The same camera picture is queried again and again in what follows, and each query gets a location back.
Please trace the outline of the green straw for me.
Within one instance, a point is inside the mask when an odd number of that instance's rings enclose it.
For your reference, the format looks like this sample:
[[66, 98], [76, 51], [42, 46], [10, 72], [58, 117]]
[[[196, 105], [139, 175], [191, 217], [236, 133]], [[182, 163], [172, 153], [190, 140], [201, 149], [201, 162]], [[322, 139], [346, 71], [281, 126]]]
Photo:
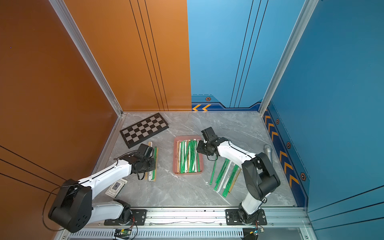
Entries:
[[157, 176], [158, 152], [159, 152], [158, 148], [155, 147], [155, 150], [154, 150], [155, 169], [152, 171], [152, 181], [153, 182], [156, 181], [156, 176]]
[[215, 176], [215, 172], [216, 172], [216, 165], [217, 165], [217, 160], [214, 161], [214, 165], [213, 165], [213, 169], [212, 169], [212, 173], [211, 173], [211, 178], [210, 178], [210, 185], [213, 184], [213, 180], [214, 180], [214, 176]]
[[220, 172], [219, 172], [219, 175], [218, 175], [218, 177], [217, 177], [217, 180], [216, 180], [216, 185], [215, 185], [215, 188], [214, 188], [215, 191], [218, 190], [219, 185], [220, 185], [220, 182], [221, 182], [221, 180], [222, 180], [222, 178], [223, 178], [223, 175], [224, 175], [224, 173], [226, 172], [226, 170], [227, 170], [229, 164], [230, 164], [230, 160], [225, 159], [225, 162], [223, 163], [223, 166], [222, 166], [222, 168], [221, 168], [221, 170], [220, 170]]

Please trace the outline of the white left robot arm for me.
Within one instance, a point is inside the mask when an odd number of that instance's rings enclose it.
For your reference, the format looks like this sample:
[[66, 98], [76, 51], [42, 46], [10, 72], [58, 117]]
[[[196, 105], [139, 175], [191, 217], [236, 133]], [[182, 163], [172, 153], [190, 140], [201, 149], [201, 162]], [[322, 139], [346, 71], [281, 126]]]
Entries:
[[118, 157], [114, 164], [80, 180], [69, 179], [60, 187], [48, 212], [48, 218], [70, 233], [76, 233], [89, 223], [115, 220], [118, 224], [133, 221], [131, 205], [118, 199], [94, 203], [103, 190], [133, 174], [143, 180], [156, 168], [155, 150], [141, 144], [137, 150]]

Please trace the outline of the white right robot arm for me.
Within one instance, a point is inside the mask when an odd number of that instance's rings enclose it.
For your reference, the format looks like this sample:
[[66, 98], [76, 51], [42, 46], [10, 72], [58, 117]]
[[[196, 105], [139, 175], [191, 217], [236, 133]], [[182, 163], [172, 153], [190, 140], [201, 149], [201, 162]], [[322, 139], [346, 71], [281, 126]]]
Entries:
[[202, 135], [204, 140], [198, 143], [198, 153], [223, 157], [239, 166], [243, 171], [248, 193], [239, 205], [239, 217], [242, 224], [266, 225], [265, 220], [258, 220], [263, 216], [261, 205], [281, 184], [272, 160], [263, 152], [251, 153], [235, 146], [224, 137], [218, 137], [211, 127], [202, 130]]

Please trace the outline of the pink translucent storage box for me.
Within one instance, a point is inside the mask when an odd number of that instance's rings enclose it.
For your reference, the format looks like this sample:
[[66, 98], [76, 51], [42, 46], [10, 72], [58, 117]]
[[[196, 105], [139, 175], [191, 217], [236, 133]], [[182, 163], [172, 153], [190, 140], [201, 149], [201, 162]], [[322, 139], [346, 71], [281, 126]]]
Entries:
[[174, 139], [173, 172], [196, 175], [204, 170], [203, 155], [197, 152], [199, 136], [178, 136]]

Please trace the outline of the black white chessboard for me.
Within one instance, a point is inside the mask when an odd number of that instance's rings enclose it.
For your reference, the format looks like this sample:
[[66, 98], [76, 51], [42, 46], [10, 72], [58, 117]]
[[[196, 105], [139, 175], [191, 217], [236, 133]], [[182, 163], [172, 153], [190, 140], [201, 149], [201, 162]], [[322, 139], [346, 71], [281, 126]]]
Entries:
[[160, 113], [156, 113], [122, 130], [120, 134], [130, 149], [169, 128]]

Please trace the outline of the silver grey microphone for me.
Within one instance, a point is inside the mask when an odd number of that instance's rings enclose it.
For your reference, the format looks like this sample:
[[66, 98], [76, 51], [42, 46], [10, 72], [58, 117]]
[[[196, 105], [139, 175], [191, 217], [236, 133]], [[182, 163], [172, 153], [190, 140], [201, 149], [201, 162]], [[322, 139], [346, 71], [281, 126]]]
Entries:
[[264, 146], [264, 152], [268, 156], [271, 163], [273, 162], [273, 148], [271, 145], [265, 145]]

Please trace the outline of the green circuit board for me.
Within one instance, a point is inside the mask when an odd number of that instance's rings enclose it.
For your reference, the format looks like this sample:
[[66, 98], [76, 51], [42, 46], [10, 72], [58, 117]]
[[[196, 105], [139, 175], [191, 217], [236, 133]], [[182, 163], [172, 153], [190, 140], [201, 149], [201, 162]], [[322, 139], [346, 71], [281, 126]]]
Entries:
[[132, 229], [116, 229], [114, 232], [115, 240], [129, 240], [132, 234]]
[[259, 235], [264, 231], [265, 231], [264, 227], [262, 226], [256, 227], [250, 231], [250, 236], [253, 236], [256, 240], [259, 237]]

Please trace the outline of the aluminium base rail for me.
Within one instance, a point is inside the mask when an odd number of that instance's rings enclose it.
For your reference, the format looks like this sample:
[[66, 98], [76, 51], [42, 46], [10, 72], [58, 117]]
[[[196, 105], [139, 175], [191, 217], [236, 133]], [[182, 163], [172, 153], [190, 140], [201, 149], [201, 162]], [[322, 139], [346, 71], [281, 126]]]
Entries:
[[250, 231], [262, 226], [257, 240], [315, 240], [303, 208], [263, 207], [266, 225], [244, 225], [235, 207], [133, 208], [135, 223], [108, 226], [104, 221], [86, 225], [76, 233], [62, 231], [57, 240], [114, 240], [116, 229], [132, 229], [129, 240], [255, 240]]

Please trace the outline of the aluminium corner post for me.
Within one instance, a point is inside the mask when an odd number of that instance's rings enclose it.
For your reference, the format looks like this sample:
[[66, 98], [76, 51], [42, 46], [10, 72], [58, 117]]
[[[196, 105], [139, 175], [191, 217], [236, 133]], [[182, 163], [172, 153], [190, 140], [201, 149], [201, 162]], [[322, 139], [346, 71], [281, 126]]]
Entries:
[[259, 114], [262, 117], [267, 110], [268, 105], [270, 104], [272, 97], [286, 71], [286, 68], [300, 42], [300, 39], [313, 15], [313, 12], [318, 4], [319, 0], [306, 0], [300, 11], [300, 14], [296, 20], [294, 28], [291, 32], [291, 35], [287, 41], [285, 49], [282, 53], [282, 56], [279, 60], [277, 68], [273, 74], [273, 77], [268, 85], [266, 93], [263, 97], [259, 108]]
[[119, 104], [115, 94], [113, 93], [112, 88], [110, 87], [105, 75], [103, 74], [99, 64], [97, 63], [94, 55], [92, 54], [91, 49], [89, 48], [85, 38], [83, 37], [79, 27], [77, 26], [74, 18], [72, 17], [66, 3], [59, 0], [50, 0], [49, 1], [69, 36], [71, 37], [73, 43], [77, 47], [79, 53], [81, 54], [83, 60], [87, 64], [115, 113], [121, 117], [124, 113], [121, 105]]

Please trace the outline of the left aluminium corner post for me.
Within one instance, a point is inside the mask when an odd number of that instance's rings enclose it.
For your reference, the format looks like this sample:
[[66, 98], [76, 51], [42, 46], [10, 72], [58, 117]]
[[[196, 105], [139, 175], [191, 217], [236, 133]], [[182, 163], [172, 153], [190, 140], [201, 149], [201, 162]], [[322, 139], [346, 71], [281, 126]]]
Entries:
[[119, 104], [115, 94], [113, 93], [112, 88], [110, 87], [105, 75], [103, 74], [99, 64], [97, 63], [94, 55], [92, 54], [91, 49], [89, 48], [85, 38], [83, 37], [79, 27], [77, 26], [74, 18], [72, 17], [66, 3], [59, 0], [50, 0], [49, 1], [69, 36], [71, 37], [73, 43], [77, 47], [79, 53], [81, 54], [83, 60], [87, 64], [115, 113], [121, 117], [124, 113], [121, 105]]

